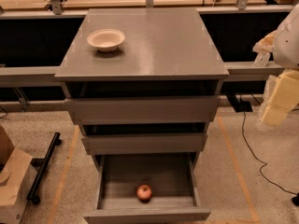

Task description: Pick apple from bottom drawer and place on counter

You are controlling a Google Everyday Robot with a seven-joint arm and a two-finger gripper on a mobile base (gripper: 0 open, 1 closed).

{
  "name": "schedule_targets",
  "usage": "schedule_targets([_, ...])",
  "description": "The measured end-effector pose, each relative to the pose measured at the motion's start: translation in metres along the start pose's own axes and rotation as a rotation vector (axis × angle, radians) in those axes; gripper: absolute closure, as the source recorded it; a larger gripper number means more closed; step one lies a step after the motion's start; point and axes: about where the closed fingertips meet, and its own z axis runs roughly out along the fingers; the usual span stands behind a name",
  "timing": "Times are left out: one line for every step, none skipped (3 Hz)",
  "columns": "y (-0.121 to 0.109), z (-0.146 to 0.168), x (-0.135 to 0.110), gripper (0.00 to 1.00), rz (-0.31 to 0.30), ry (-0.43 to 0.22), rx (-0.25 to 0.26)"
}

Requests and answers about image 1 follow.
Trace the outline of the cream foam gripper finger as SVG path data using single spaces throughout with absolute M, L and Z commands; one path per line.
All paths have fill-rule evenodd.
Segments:
M 299 105 L 299 71 L 287 69 L 278 77 L 270 76 L 265 84 L 259 121 L 277 127 Z
M 252 48 L 257 53 L 267 53 L 273 50 L 276 31 L 273 31 L 258 41 Z

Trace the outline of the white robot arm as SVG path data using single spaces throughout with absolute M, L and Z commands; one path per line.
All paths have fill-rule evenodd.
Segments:
M 274 87 L 264 91 L 260 122 L 270 127 L 278 126 L 299 104 L 299 5 L 293 7 L 278 28 L 257 42 L 256 66 L 266 66 L 270 55 L 284 71 L 269 79 Z

